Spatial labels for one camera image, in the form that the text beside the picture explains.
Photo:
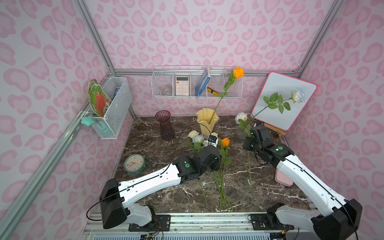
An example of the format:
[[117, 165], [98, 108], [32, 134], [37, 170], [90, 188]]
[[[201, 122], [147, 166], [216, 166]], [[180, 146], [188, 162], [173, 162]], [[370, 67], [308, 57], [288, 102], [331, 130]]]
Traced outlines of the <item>white rose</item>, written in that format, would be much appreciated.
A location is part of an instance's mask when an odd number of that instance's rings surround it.
[[[241, 139], [245, 139], [246, 137], [251, 137], [251, 129], [252, 129], [252, 123], [254, 120], [254, 116], [249, 113], [239, 113], [235, 117], [235, 122], [238, 125], [238, 128], [240, 129], [238, 132], [238, 135]], [[250, 187], [253, 185], [252, 181], [252, 163], [251, 163], [251, 156], [250, 152], [247, 152], [248, 161], [248, 183]]]

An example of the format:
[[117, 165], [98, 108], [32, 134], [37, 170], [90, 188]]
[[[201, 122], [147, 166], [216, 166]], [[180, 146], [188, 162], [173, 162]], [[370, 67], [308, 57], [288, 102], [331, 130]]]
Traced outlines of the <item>pink pencil case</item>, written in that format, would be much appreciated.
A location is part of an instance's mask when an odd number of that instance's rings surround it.
[[294, 184], [294, 182], [279, 169], [276, 169], [275, 181], [286, 187], [291, 187]]

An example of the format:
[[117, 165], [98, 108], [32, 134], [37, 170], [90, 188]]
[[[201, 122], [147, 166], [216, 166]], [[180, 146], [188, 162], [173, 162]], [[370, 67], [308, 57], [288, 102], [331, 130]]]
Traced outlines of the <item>pale blue rose back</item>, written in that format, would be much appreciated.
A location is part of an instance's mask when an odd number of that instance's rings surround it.
[[294, 91], [291, 91], [291, 97], [284, 99], [282, 95], [278, 92], [273, 93], [272, 95], [263, 96], [263, 101], [266, 104], [262, 107], [261, 110], [256, 111], [255, 114], [252, 114], [254, 118], [262, 113], [264, 110], [278, 110], [280, 114], [291, 110], [291, 104], [301, 104], [305, 102], [305, 95], [302, 89], [296, 88]]

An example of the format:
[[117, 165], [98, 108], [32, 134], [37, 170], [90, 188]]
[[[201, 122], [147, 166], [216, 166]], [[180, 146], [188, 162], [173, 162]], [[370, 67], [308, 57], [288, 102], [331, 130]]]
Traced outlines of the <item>pale blue rose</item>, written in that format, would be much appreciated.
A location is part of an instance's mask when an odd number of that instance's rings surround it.
[[[203, 135], [198, 135], [198, 136], [194, 137], [193, 139], [191, 139], [191, 142], [188, 143], [188, 146], [190, 148], [192, 148], [192, 150], [195, 154], [198, 154], [204, 148], [203, 142], [204, 142]], [[208, 201], [207, 201], [207, 198], [205, 195], [202, 181], [200, 179], [199, 179], [199, 185], [200, 185], [200, 190], [202, 191], [202, 195], [203, 195], [206, 207], [208, 207]]]
[[262, 113], [264, 110], [278, 110], [280, 114], [291, 110], [291, 104], [301, 104], [305, 102], [305, 95], [302, 89], [296, 88], [294, 91], [291, 91], [291, 97], [284, 99], [282, 95], [278, 92], [273, 93], [272, 95], [263, 96], [263, 101], [266, 104], [262, 107], [261, 110], [256, 111], [255, 114], [252, 114], [254, 118]]

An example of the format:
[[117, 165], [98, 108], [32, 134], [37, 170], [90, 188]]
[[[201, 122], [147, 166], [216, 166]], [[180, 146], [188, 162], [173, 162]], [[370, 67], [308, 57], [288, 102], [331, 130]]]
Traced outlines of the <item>large orange rose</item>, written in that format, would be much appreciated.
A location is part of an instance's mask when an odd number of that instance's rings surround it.
[[210, 121], [209, 121], [209, 124], [211, 124], [216, 112], [217, 112], [217, 108], [218, 106], [220, 105], [221, 101], [228, 95], [228, 90], [229, 88], [235, 84], [238, 79], [242, 78], [244, 76], [244, 69], [240, 68], [240, 67], [236, 67], [229, 75], [229, 78], [228, 78], [228, 81], [224, 84], [224, 91], [222, 93], [220, 93], [218, 96], [220, 97], [220, 100], [218, 102], [218, 104], [216, 105], [214, 111], [213, 111], [213, 114], [210, 118]]

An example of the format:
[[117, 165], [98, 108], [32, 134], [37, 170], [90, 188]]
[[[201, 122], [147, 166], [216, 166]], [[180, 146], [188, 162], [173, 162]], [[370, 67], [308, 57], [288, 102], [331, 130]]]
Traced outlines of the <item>teal round alarm clock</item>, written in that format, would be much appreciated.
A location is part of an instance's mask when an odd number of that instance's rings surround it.
[[138, 175], [146, 169], [146, 157], [140, 154], [130, 155], [124, 162], [123, 167], [130, 175]]

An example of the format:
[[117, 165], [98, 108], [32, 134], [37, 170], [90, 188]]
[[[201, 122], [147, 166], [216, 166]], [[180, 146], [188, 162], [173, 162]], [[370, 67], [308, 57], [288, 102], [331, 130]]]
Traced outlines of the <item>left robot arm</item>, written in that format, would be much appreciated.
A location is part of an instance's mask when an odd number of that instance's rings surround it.
[[99, 197], [103, 228], [112, 229], [124, 222], [144, 227], [155, 222], [154, 209], [138, 205], [137, 201], [162, 189], [196, 180], [205, 172], [217, 171], [222, 160], [218, 142], [216, 136], [210, 135], [208, 145], [197, 154], [176, 158], [163, 169], [134, 180], [108, 180]]

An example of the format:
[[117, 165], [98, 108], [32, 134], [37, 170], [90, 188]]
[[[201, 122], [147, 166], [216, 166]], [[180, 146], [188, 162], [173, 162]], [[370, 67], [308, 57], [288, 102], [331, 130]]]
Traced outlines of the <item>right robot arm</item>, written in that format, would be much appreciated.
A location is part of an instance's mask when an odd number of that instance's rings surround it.
[[243, 148], [285, 174], [315, 205], [314, 210], [306, 211], [275, 204], [267, 211], [270, 227], [278, 223], [295, 226], [315, 233], [321, 240], [346, 240], [357, 234], [362, 205], [325, 184], [285, 144], [275, 144], [265, 126], [250, 130]]

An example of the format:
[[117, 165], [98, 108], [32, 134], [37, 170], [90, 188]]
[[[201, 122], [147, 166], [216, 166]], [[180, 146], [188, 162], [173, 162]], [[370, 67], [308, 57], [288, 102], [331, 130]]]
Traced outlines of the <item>pale blue rose left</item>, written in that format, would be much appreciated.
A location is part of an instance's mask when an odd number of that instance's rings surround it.
[[[198, 154], [204, 148], [203, 142], [204, 142], [203, 135], [198, 135], [198, 136], [194, 137], [193, 139], [191, 139], [191, 142], [188, 143], [188, 146], [190, 148], [192, 148], [192, 150], [195, 154]], [[199, 179], [199, 185], [200, 185], [200, 190], [202, 191], [202, 195], [203, 195], [206, 207], [208, 207], [208, 201], [207, 201], [207, 198], [205, 195], [202, 181], [200, 179]]]

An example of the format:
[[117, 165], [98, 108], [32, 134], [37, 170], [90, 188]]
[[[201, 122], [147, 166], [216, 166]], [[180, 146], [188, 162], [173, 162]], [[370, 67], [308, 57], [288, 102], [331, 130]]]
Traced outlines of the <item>cream rose left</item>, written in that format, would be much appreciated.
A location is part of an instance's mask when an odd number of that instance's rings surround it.
[[199, 135], [199, 132], [197, 132], [197, 131], [191, 131], [191, 132], [189, 132], [188, 137], [191, 138], [191, 139], [193, 139], [194, 137], [196, 137], [196, 136], [198, 136], [198, 135]]

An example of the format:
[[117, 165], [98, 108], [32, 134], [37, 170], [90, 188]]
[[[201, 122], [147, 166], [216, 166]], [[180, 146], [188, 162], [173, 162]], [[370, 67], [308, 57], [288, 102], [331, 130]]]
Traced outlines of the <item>wooden easel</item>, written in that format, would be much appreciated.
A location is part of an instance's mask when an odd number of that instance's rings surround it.
[[285, 132], [284, 130], [281, 130], [281, 129], [279, 129], [279, 128], [276, 128], [276, 127], [274, 127], [274, 126], [272, 126], [272, 125], [269, 125], [269, 124], [267, 124], [267, 123], [264, 123], [264, 126], [265, 126], [266, 128], [268, 128], [268, 129], [270, 129], [270, 130], [276, 132], [280, 137], [286, 135], [286, 132]]

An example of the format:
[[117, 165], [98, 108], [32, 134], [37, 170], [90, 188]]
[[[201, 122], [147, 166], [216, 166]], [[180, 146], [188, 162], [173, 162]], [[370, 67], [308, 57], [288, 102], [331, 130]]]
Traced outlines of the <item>clear glass vase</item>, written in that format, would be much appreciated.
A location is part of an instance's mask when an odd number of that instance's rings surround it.
[[238, 125], [237, 136], [244, 140], [246, 137], [251, 136], [253, 127], [254, 116], [249, 113], [239, 113], [235, 117], [236, 124]]

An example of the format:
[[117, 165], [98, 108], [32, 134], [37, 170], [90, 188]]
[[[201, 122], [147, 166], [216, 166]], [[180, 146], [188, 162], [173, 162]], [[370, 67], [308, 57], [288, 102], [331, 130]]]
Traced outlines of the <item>yellow flared vase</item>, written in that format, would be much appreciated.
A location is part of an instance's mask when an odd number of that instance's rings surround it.
[[216, 122], [220, 119], [217, 112], [213, 109], [203, 108], [196, 112], [197, 122], [201, 126], [203, 136], [207, 137], [213, 132]]

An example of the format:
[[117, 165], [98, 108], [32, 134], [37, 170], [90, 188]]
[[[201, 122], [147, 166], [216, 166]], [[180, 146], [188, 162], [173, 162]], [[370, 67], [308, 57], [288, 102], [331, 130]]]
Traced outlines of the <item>dark red glass vase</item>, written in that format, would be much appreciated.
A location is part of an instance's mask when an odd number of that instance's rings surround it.
[[160, 124], [161, 138], [165, 141], [171, 141], [175, 137], [175, 131], [170, 122], [171, 113], [162, 110], [156, 113], [155, 118]]

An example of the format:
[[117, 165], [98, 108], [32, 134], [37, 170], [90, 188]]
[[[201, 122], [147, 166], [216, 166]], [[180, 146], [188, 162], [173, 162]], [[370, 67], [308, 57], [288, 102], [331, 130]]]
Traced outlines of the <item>yellow utility knife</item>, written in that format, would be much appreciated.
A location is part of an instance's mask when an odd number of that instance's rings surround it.
[[209, 88], [209, 87], [207, 87], [207, 91], [208, 91], [209, 93], [213, 94], [213, 95], [216, 96], [216, 97], [219, 97], [219, 96], [220, 96], [220, 93], [218, 93], [217, 91], [215, 91], [215, 90], [213, 90], [213, 89], [211, 89], [211, 88]]

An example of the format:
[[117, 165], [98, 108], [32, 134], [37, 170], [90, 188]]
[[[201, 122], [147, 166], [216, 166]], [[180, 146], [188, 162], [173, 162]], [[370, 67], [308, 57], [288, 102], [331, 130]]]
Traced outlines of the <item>white calculator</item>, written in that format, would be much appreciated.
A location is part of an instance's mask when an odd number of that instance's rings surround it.
[[185, 96], [190, 95], [190, 77], [188, 76], [176, 76], [175, 79], [175, 95]]

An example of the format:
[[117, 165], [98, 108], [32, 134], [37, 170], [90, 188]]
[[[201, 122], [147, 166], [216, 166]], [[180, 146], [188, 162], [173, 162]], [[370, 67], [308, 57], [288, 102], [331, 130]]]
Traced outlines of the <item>blue book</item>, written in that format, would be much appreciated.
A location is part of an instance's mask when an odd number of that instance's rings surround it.
[[200, 77], [197, 85], [195, 86], [195, 96], [200, 97], [202, 93], [207, 88], [208, 82], [211, 79], [211, 70], [209, 67], [206, 67], [202, 76]]

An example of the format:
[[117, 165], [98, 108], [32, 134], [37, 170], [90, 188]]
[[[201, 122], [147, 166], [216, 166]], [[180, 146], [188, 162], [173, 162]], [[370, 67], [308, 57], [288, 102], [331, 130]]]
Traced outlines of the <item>small glass jar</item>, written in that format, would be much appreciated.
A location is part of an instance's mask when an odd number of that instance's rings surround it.
[[162, 96], [172, 96], [173, 95], [173, 88], [172, 86], [165, 86], [163, 90], [161, 91]]

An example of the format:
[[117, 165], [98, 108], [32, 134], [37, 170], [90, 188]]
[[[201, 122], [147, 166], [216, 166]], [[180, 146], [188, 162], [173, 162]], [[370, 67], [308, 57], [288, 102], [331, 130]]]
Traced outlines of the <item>green red picture plate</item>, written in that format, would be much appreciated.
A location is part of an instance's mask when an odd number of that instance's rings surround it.
[[102, 86], [99, 85], [96, 79], [93, 79], [89, 82], [88, 97], [92, 111], [98, 117], [104, 117], [112, 103], [112, 100], [104, 92]]

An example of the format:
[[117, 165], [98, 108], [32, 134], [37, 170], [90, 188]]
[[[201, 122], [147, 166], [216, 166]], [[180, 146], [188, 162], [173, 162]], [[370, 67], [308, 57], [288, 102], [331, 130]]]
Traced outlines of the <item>whiteboard with pink frame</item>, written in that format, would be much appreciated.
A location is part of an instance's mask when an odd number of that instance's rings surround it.
[[252, 115], [268, 125], [287, 131], [317, 90], [305, 80], [271, 72], [262, 87]]

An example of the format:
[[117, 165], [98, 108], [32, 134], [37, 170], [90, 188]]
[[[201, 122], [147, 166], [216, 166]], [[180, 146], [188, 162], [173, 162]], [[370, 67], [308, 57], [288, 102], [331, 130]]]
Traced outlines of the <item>clear wall shelf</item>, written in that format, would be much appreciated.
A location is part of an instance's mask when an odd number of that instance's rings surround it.
[[[222, 93], [224, 91], [224, 84], [228, 81], [230, 73], [235, 69], [235, 67], [225, 67], [223, 69], [208, 66], [211, 70], [211, 79], [208, 82], [207, 87]], [[171, 69], [154, 69], [151, 76], [151, 88], [152, 95], [157, 98], [194, 98], [194, 99], [218, 99], [219, 97], [214, 96], [213, 94], [207, 91], [207, 88], [202, 93], [200, 97], [195, 96], [195, 86], [197, 85], [200, 77], [202, 76], [206, 67], [201, 67], [197, 69], [186, 69], [186, 70], [171, 70]], [[188, 76], [190, 77], [190, 95], [185, 96], [176, 96], [175, 95], [175, 79], [176, 76]], [[173, 95], [172, 96], [162, 96], [161, 91], [165, 86], [172, 86]], [[243, 83], [242, 78], [233, 84], [229, 90], [226, 98], [228, 99], [240, 99], [242, 97]]]

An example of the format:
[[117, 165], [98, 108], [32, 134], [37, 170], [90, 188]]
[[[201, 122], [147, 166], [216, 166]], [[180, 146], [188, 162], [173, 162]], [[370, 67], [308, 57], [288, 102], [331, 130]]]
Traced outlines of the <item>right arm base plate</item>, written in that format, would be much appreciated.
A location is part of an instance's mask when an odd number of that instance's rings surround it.
[[283, 225], [277, 217], [271, 213], [249, 214], [248, 221], [252, 223], [254, 231], [290, 231], [295, 227], [292, 225]]

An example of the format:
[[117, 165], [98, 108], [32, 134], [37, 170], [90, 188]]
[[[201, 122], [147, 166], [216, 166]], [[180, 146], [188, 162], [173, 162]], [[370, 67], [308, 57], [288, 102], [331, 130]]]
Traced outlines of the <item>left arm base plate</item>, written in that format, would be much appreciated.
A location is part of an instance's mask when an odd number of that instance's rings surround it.
[[171, 215], [157, 215], [155, 220], [152, 220], [143, 227], [139, 227], [136, 224], [129, 225], [129, 232], [169, 232], [171, 225]]

